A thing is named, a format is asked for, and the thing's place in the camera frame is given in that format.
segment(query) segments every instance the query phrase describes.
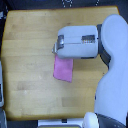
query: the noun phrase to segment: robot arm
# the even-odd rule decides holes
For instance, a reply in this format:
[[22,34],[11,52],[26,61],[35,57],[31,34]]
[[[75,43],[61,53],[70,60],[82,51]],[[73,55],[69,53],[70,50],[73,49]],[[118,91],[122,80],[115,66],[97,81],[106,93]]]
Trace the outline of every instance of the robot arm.
[[0,128],[7,128],[6,114],[2,109],[4,105],[4,96],[3,96],[3,77],[2,77],[2,66],[0,61]]
[[105,49],[111,56],[109,70],[98,83],[95,113],[85,115],[84,127],[125,128],[128,112],[128,25],[121,16],[110,15],[99,33],[96,26],[65,27],[58,32],[53,53],[63,59],[86,59],[96,58],[103,52],[102,48]]

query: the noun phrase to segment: pink cloth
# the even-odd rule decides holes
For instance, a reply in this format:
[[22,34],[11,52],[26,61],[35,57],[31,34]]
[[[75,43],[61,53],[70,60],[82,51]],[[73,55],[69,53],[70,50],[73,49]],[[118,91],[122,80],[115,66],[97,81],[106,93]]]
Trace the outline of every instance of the pink cloth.
[[56,79],[72,82],[73,59],[59,59],[55,56],[54,73]]

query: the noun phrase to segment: metal bracket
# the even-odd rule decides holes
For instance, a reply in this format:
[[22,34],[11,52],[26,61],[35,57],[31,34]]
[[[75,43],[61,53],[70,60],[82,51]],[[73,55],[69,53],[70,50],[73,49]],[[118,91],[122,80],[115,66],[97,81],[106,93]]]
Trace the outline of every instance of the metal bracket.
[[58,36],[57,42],[54,44],[52,53],[57,54],[58,49],[64,47],[64,35]]
[[95,43],[95,35],[82,36],[83,43]]

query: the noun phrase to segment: wood grain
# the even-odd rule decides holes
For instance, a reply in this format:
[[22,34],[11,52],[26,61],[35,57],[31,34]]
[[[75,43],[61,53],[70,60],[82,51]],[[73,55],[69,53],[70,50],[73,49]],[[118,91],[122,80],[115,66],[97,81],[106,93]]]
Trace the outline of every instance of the wood grain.
[[74,60],[72,83],[53,78],[51,50],[64,26],[101,24],[116,7],[10,11],[1,61],[7,119],[84,117],[94,109],[98,81],[107,67],[98,56]]

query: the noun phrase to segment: wooden table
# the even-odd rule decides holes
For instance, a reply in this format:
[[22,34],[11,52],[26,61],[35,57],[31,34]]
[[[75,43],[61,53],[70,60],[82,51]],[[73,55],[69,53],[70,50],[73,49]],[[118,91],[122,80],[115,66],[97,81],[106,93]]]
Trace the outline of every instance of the wooden table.
[[116,7],[10,11],[1,61],[7,119],[84,117],[94,109],[98,81],[107,72],[100,57],[74,60],[72,83],[53,78],[53,44],[64,26],[101,24]]

